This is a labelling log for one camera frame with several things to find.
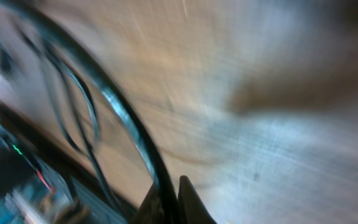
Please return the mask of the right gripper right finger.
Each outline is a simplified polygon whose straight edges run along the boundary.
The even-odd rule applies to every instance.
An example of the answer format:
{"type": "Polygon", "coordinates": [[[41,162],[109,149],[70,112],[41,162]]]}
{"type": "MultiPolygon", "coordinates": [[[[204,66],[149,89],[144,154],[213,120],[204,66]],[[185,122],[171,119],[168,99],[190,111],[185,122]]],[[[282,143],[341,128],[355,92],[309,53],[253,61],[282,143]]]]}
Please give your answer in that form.
{"type": "Polygon", "coordinates": [[[178,205],[186,224],[216,224],[190,179],[185,175],[180,177],[178,205]]]}

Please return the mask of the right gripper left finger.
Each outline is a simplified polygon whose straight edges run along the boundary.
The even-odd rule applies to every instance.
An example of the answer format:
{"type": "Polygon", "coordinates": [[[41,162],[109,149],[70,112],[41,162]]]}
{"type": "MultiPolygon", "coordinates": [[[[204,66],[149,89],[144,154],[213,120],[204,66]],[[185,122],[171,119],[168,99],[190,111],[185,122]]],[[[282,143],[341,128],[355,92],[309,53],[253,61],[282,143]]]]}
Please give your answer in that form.
{"type": "Polygon", "coordinates": [[[153,183],[129,224],[165,224],[165,212],[158,193],[153,183]]]}

